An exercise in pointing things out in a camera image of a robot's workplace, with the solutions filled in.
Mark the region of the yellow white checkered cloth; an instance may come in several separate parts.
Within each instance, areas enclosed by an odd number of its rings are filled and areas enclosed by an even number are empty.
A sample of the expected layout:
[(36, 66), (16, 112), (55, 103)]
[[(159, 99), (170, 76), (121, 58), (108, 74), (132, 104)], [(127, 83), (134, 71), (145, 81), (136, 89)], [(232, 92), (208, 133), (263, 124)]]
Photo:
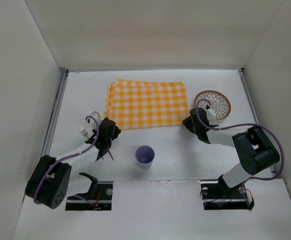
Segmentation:
[(107, 87), (104, 116), (121, 130), (180, 126), (188, 113), (183, 82), (117, 79)]

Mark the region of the floral patterned ceramic plate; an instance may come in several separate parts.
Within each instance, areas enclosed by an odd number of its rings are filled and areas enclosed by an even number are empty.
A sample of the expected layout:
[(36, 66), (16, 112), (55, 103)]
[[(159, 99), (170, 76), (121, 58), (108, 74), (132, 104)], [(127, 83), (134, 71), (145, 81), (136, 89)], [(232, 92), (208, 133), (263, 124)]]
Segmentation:
[(199, 108), (213, 108), (216, 112), (216, 117), (212, 121), (221, 121), (228, 117), (231, 112), (231, 103), (229, 99), (222, 93), (215, 90), (205, 90), (197, 94), (194, 99), (196, 107), (199, 100), (202, 100), (198, 105)]

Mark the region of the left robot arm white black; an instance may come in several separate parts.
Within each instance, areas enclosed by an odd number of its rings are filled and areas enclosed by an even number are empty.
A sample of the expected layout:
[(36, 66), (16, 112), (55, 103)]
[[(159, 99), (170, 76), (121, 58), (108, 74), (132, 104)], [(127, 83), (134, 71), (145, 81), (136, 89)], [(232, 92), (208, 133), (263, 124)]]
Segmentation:
[(108, 118), (100, 120), (90, 115), (86, 120), (94, 121), (95, 126), (92, 135), (80, 147), (61, 156), (40, 158), (25, 187), (25, 195), (35, 204), (56, 209), (73, 197), (96, 208), (102, 191), (98, 179), (87, 173), (87, 169), (109, 152), (121, 130)]

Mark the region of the lilac plastic cup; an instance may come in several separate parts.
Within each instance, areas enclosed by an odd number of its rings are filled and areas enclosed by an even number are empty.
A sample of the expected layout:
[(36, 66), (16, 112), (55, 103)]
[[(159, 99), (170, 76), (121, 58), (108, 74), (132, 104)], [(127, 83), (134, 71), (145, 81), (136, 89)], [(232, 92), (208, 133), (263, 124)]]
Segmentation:
[(154, 161), (155, 152), (150, 146), (143, 145), (136, 150), (135, 158), (139, 167), (143, 170), (147, 170)]

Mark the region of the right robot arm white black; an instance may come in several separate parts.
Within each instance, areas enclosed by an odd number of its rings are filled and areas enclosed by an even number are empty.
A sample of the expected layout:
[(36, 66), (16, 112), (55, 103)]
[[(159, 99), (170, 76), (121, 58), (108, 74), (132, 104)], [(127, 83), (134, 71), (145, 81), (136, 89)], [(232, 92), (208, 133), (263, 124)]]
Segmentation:
[(221, 175), (216, 184), (216, 192), (226, 195), (238, 189), (250, 179), (261, 179), (255, 175), (281, 162), (279, 172), (274, 177), (263, 178), (264, 181), (276, 179), (283, 171), (285, 155), (283, 147), (268, 128), (255, 123), (242, 123), (228, 127), (210, 124), (208, 110), (193, 108), (182, 124), (197, 138), (206, 144), (217, 144), (235, 149), (239, 163)]

